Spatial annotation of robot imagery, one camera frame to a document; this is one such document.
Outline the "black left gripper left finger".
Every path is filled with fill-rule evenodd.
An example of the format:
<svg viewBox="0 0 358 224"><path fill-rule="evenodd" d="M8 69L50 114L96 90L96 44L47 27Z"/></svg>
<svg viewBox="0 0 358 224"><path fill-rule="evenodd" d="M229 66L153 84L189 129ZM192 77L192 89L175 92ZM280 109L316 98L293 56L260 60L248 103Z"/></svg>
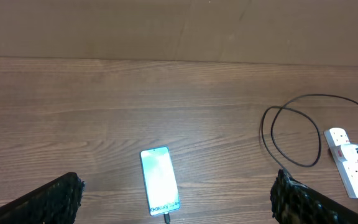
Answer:
<svg viewBox="0 0 358 224"><path fill-rule="evenodd" d="M0 224L73 224L85 182L68 172L0 207Z"/></svg>

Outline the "white power strip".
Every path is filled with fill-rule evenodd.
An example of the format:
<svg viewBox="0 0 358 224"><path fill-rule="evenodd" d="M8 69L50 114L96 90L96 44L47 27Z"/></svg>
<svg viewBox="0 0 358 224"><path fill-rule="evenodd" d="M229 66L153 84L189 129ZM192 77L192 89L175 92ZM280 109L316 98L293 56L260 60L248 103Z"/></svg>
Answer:
<svg viewBox="0 0 358 224"><path fill-rule="evenodd" d="M341 162L337 154L340 145L353 143L351 143L346 131L342 128L325 130L324 136L348 196L350 198L358 198L358 161Z"/></svg>

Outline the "Samsung Galaxy smartphone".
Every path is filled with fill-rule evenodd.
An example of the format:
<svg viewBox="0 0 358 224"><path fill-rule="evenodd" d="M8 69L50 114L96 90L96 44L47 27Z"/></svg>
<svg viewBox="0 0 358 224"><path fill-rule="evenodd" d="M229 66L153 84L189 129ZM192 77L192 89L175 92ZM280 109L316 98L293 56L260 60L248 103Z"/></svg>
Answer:
<svg viewBox="0 0 358 224"><path fill-rule="evenodd" d="M140 152L144 185L151 216L181 208L177 181L167 146Z"/></svg>

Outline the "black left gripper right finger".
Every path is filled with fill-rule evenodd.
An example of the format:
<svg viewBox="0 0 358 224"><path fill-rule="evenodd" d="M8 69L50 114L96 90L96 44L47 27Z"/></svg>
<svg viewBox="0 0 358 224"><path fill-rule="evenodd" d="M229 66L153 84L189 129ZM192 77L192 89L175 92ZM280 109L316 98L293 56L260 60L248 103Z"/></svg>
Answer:
<svg viewBox="0 0 358 224"><path fill-rule="evenodd" d="M272 217L280 224L358 224L358 213L280 169L270 190Z"/></svg>

